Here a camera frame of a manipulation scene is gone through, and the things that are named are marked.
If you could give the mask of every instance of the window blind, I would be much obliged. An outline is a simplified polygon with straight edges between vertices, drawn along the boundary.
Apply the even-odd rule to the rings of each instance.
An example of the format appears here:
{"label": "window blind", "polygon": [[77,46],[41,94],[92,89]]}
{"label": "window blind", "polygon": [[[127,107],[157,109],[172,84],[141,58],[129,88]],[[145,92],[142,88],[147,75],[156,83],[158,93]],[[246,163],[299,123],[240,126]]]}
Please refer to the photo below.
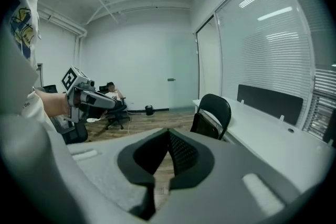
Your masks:
{"label": "window blind", "polygon": [[238,85],[303,99],[312,83],[311,51],[296,0],[227,0],[217,11],[222,44],[222,96],[236,100]]}
{"label": "window blind", "polygon": [[336,71],[317,69],[313,97],[304,130],[323,139],[335,109]]}

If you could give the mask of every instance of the white shirt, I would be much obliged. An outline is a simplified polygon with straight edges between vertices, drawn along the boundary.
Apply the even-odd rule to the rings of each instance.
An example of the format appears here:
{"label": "white shirt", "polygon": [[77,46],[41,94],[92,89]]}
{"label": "white shirt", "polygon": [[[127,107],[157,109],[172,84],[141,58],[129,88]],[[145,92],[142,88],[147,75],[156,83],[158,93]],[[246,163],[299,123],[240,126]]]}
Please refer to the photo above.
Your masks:
{"label": "white shirt", "polygon": [[[35,44],[38,37],[37,0],[15,0],[9,8],[7,19],[10,33],[23,56],[36,70]],[[35,118],[47,131],[55,131],[51,120],[44,111],[41,98],[32,89],[23,106],[22,116]]]}
{"label": "white shirt", "polygon": [[117,97],[117,101],[121,102],[121,99],[120,99],[120,97],[118,95],[118,92],[116,90],[114,92],[108,92],[105,95],[107,95],[108,97],[111,97],[111,98]]}

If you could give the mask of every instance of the person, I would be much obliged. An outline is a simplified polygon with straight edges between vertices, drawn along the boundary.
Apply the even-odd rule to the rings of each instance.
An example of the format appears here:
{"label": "person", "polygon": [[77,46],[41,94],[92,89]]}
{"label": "person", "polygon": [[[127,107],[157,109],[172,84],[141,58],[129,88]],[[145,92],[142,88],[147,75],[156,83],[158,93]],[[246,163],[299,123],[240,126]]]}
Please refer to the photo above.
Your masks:
{"label": "person", "polygon": [[[38,31],[37,0],[15,0],[5,17],[15,44],[30,65],[36,70],[35,44]],[[22,116],[35,118],[48,131],[55,131],[50,117],[69,114],[69,105],[64,93],[45,93],[32,89],[23,106]]]}
{"label": "person", "polygon": [[111,97],[113,99],[115,99],[117,101],[116,105],[115,105],[115,108],[114,109],[117,109],[118,107],[120,107],[122,105],[122,94],[121,92],[115,87],[114,83],[113,82],[109,82],[107,83],[107,88],[109,90],[108,93],[106,93],[105,95],[107,95],[108,97]]}

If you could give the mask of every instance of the white desk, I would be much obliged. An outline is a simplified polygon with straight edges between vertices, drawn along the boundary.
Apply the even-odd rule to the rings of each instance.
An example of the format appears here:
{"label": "white desk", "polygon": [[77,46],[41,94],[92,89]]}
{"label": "white desk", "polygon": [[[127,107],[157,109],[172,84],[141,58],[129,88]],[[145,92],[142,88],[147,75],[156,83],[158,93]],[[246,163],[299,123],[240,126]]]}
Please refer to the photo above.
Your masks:
{"label": "white desk", "polygon": [[[271,115],[236,100],[225,100],[232,111],[227,132],[252,153],[286,176],[301,192],[324,179],[335,157],[334,148]],[[200,100],[193,103],[198,108]],[[212,114],[206,114],[220,125]]]}

